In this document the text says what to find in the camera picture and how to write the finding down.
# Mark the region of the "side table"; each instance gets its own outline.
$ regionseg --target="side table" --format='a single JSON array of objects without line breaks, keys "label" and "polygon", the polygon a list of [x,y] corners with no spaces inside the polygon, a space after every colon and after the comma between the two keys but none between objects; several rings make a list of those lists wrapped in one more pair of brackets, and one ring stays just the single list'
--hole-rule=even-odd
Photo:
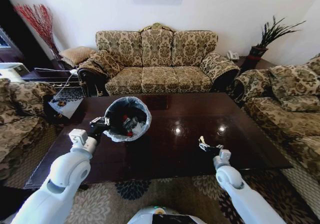
[{"label": "side table", "polygon": [[[241,65],[244,63],[245,59],[246,59],[246,56],[240,56],[240,59],[239,59],[237,62],[234,61],[234,63],[235,63],[238,67],[241,68]],[[273,64],[273,63],[271,63],[271,62],[269,62],[269,61],[267,61],[267,60],[261,59],[261,60],[257,63],[255,69],[256,69],[256,70],[261,70],[261,69],[267,69],[267,68],[274,67],[274,66],[276,66],[276,65]]]}]

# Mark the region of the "telephone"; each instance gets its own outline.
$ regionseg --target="telephone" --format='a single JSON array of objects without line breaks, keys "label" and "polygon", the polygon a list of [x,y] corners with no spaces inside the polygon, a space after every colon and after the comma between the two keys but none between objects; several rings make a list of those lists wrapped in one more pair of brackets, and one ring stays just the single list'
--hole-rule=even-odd
[{"label": "telephone", "polygon": [[239,54],[238,53],[233,53],[231,50],[229,50],[226,53],[226,56],[229,60],[238,60],[239,59]]}]

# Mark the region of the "red decorative branches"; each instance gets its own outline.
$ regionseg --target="red decorative branches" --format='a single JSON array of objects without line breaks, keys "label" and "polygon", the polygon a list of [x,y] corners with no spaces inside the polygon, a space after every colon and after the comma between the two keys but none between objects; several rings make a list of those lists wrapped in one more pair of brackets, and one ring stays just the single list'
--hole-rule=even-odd
[{"label": "red decorative branches", "polygon": [[31,26],[37,31],[40,37],[51,49],[54,57],[60,59],[59,51],[56,48],[53,30],[52,30],[52,14],[44,5],[16,5],[15,10],[19,12]]}]

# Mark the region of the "potted plant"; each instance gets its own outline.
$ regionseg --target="potted plant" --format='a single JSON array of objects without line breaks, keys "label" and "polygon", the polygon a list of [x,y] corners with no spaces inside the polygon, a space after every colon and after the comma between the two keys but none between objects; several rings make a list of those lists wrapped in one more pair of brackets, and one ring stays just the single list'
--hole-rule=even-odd
[{"label": "potted plant", "polygon": [[60,60],[59,50],[56,48],[53,36],[53,17],[48,7],[44,5],[16,5],[15,10],[19,12],[28,23],[35,29],[44,42],[50,48],[53,57]]},{"label": "potted plant", "polygon": [[252,46],[249,55],[246,57],[244,63],[241,66],[241,73],[246,70],[254,69],[261,59],[262,55],[268,50],[267,46],[277,38],[289,34],[294,33],[299,30],[294,30],[294,28],[298,25],[303,24],[305,21],[300,22],[295,25],[282,25],[281,22],[285,18],[282,18],[278,22],[276,21],[275,16],[273,16],[273,25],[270,26],[269,22],[266,22],[264,25],[264,29],[262,30],[262,40],[256,46]]}]

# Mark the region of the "trash can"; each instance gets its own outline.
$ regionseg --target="trash can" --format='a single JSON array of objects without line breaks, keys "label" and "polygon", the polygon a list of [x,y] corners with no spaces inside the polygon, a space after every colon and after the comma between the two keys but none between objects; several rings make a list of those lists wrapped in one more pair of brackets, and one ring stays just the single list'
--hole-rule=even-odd
[{"label": "trash can", "polygon": [[137,140],[149,129],[152,119],[144,102],[133,96],[115,100],[104,116],[110,120],[110,129],[103,133],[114,142]]}]

